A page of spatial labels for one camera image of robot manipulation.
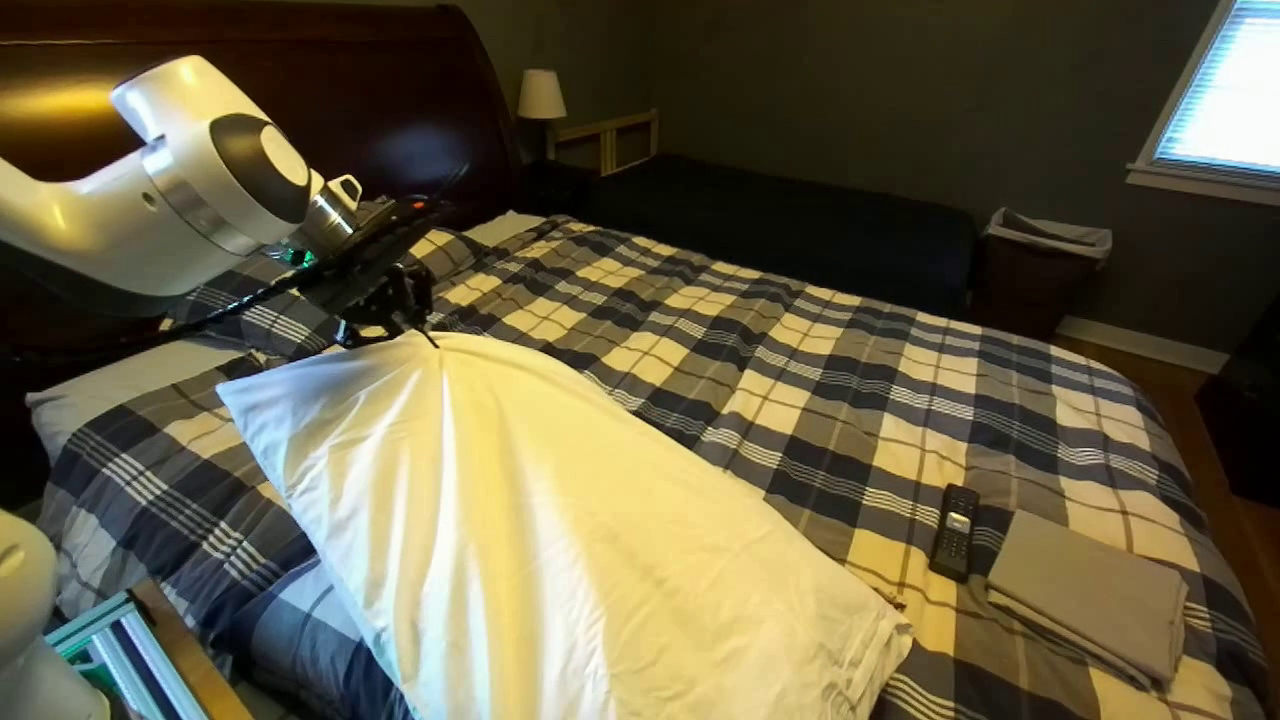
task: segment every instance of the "plaid comforter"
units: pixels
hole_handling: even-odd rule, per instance
[[[1259,718],[1263,661],[1237,576],[1167,434],[1117,374],[571,219],[500,248],[431,240],[414,259],[434,275],[431,327],[581,367],[900,603],[916,649],[880,718]],[[394,718],[394,692],[210,398],[250,367],[245,355],[146,394],[68,442],[45,509],[64,603],[153,574],[265,680],[303,683],[333,718]],[[948,484],[988,504],[979,570],[1010,509],[1179,570],[1188,644],[1172,687],[1126,683],[992,613],[979,583],[928,574]]]

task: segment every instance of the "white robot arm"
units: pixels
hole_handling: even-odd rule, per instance
[[[258,243],[319,255],[358,240],[352,178],[325,184],[281,130],[204,58],[166,59],[112,93],[142,141],[133,156],[46,184],[0,159],[0,259],[115,316],[165,314]],[[7,718],[106,718],[45,649],[46,539],[0,514],[0,697]]]
[[[90,310],[157,314],[245,252],[295,240],[325,200],[306,159],[204,58],[120,84],[112,104],[142,141],[133,156],[68,184],[0,159],[0,252]]]

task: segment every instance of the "wall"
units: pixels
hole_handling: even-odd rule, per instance
[[[528,66],[550,66],[571,122],[650,110],[650,0],[450,0],[500,75],[506,104]]]
[[[655,0],[671,151],[1117,227],[1078,314],[1233,349],[1274,213],[1125,187],[1210,0]]]

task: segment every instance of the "headboard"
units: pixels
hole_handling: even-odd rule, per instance
[[[450,225],[506,206],[511,122],[474,30],[450,3],[0,3],[0,156],[45,181],[128,156],[137,135],[106,93],[180,54],[223,70],[325,178],[354,172],[367,192],[446,192]],[[30,380],[10,355],[82,351],[106,337],[120,319],[0,268],[0,434],[24,424],[21,388],[71,374]]]

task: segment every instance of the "bin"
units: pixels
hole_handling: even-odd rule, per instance
[[[1109,227],[997,209],[979,236],[971,319],[1050,337],[1109,255]]]

